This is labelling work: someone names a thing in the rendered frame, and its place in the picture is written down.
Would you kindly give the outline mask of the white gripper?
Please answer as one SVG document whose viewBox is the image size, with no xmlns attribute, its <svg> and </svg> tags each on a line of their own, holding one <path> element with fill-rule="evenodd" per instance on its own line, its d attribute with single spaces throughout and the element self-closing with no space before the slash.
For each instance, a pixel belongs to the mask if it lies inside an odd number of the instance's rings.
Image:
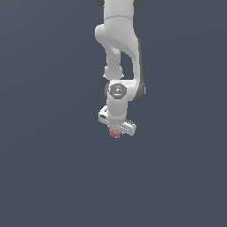
<svg viewBox="0 0 227 227">
<path fill-rule="evenodd" d="M 121 134 L 128 134 L 133 136 L 137 125 L 133 121 L 127 120 L 125 117 L 115 120 L 108 115 L 108 108 L 104 106 L 98 113 L 98 120 L 104 123 L 109 129 L 111 127 L 121 131 Z"/>
</svg>

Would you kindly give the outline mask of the small pink lumpy object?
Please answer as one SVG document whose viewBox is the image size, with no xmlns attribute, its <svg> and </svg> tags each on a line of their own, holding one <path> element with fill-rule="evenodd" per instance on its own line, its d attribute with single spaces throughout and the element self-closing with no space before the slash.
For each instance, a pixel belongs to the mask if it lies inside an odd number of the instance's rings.
<svg viewBox="0 0 227 227">
<path fill-rule="evenodd" d="M 119 138 L 121 136 L 121 131 L 111 127 L 109 129 L 109 134 L 110 134 L 111 137 Z"/>
</svg>

